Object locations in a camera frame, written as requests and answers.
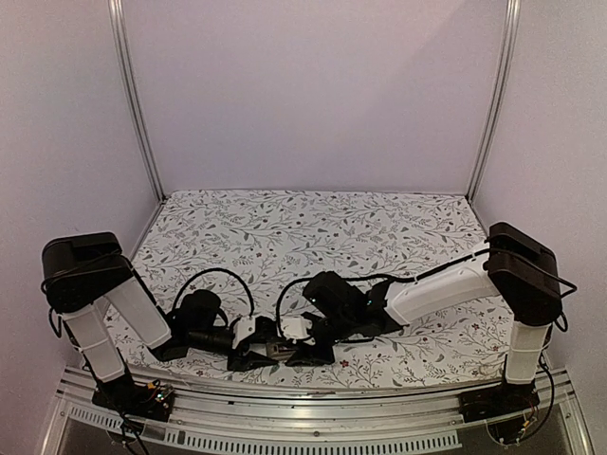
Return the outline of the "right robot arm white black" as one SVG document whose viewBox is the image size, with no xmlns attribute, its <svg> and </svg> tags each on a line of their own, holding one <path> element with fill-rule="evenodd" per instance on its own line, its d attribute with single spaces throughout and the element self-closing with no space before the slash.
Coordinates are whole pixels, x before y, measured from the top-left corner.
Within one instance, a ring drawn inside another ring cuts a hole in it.
<svg viewBox="0 0 607 455">
<path fill-rule="evenodd" d="M 482 298 L 500 297 L 513 314 L 503 383 L 490 394 L 497 412 L 510 413 L 527 396 L 550 327 L 563 313 L 564 296 L 575 285 L 558 275 L 548 247 L 512 225 L 492 225 L 470 253 L 416 277 L 378 274 L 361 290 L 358 278 L 323 271 L 302 279 L 303 297 L 315 314 L 277 324 L 294 348 L 288 367 L 328 365 L 334 347 L 352 336 L 373 338 L 396 332 L 433 312 Z"/>
</svg>

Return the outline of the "white grey remote control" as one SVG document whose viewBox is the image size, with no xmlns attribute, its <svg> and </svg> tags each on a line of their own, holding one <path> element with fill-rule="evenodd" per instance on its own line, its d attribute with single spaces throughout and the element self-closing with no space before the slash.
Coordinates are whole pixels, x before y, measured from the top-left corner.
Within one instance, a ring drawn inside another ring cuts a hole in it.
<svg viewBox="0 0 607 455">
<path fill-rule="evenodd" d="M 266 344 L 266 352 L 270 359 L 287 362 L 296 353 L 296 347 L 282 342 L 269 342 Z"/>
</svg>

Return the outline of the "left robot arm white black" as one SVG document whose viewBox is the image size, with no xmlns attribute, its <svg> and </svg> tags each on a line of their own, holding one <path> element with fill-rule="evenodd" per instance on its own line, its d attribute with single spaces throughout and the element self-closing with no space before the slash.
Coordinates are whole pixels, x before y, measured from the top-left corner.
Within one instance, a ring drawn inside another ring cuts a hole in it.
<svg viewBox="0 0 607 455">
<path fill-rule="evenodd" d="M 51 310 L 74 338 L 90 370 L 104 385 L 105 397 L 121 411 L 141 401 L 104 321 L 113 308 L 139 341 L 160 362 L 185 357 L 191 349 L 223 355 L 232 372 L 275 365 L 275 360 L 251 350 L 258 332 L 270 325 L 252 315 L 228 320 L 212 291 L 180 290 L 170 311 L 157 304 L 152 292 L 123 255 L 112 232 L 63 237 L 42 250 L 41 290 Z"/>
</svg>

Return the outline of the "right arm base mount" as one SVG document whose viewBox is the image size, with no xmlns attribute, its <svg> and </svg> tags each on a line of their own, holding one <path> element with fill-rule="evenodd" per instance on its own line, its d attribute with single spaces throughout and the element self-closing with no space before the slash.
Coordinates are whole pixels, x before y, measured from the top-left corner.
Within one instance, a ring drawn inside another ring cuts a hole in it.
<svg viewBox="0 0 607 455">
<path fill-rule="evenodd" d="M 540 404 L 535 381 L 516 385 L 504 379 L 494 386 L 457 395 L 458 412 L 465 423 L 500 417 L 513 412 L 531 410 Z"/>
</svg>

